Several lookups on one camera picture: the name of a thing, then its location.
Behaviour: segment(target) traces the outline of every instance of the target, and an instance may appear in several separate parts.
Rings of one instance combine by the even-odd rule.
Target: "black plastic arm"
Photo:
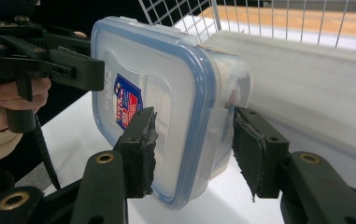
[[[288,152],[289,142],[258,113],[235,109],[233,150],[260,198],[282,190],[285,223],[356,223],[356,193],[323,157]]]
[[[122,155],[104,151],[87,161],[70,223],[128,222]]]
[[[0,26],[0,83],[16,81],[19,96],[27,101],[33,100],[32,77],[49,77],[85,91],[101,91],[105,63],[90,57],[90,41],[59,33],[48,33],[31,22],[12,28]],[[35,128],[29,110],[7,110],[7,120],[14,133],[28,133]]]

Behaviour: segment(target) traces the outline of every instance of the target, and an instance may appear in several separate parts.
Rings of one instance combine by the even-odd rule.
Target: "white wire rack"
[[[139,2],[149,24],[179,28],[184,33],[198,35],[201,42],[219,30],[227,30],[356,49],[356,0]]]

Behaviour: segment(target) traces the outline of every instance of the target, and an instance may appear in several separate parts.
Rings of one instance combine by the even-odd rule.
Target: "wooden shelf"
[[[341,26],[341,21],[344,17],[343,26],[341,28],[341,35],[355,35],[356,36],[356,12],[333,12],[297,9],[280,9],[280,8],[257,8],[257,7],[226,7],[218,6],[219,17],[224,21],[232,21],[240,23],[256,24],[261,26],[272,26],[274,28],[286,29],[288,26],[292,30],[304,30],[310,32],[319,32],[321,19],[323,17],[323,24],[321,31],[323,33],[338,34]],[[213,17],[212,7],[207,8],[202,14],[206,18]]]

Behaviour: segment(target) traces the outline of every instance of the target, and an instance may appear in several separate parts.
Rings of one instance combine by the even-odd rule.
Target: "blue lid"
[[[231,117],[225,108],[215,110],[219,71],[195,40],[171,28],[115,17],[98,21],[92,33],[92,55],[106,62],[105,89],[93,93],[95,122],[114,146],[136,110],[154,107],[160,136],[152,188],[156,200],[171,209],[202,192],[217,163],[204,159],[217,150],[204,147],[213,134],[209,115],[222,111]],[[229,144],[218,158],[224,163]]]

